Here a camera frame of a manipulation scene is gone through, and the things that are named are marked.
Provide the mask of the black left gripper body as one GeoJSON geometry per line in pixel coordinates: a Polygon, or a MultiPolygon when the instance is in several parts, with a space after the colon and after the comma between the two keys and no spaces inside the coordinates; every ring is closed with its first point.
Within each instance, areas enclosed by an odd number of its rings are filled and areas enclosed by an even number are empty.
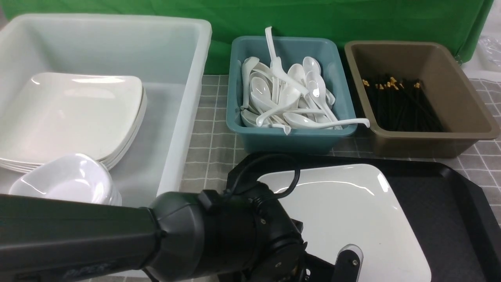
{"type": "Polygon", "coordinates": [[[297,259],[299,282],[357,282],[364,259],[361,248],[355,244],[344,246],[331,264],[302,250],[297,259]]]}

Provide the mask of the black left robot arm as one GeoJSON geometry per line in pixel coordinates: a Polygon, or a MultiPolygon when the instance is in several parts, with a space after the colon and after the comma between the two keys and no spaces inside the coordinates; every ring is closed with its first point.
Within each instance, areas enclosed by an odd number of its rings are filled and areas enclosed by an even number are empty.
{"type": "Polygon", "coordinates": [[[1,281],[74,282],[130,270],[153,282],[217,275],[224,282],[356,282],[363,255],[342,248],[334,264],[306,253],[277,200],[216,191],[168,192],[130,208],[1,196],[1,281]]]}

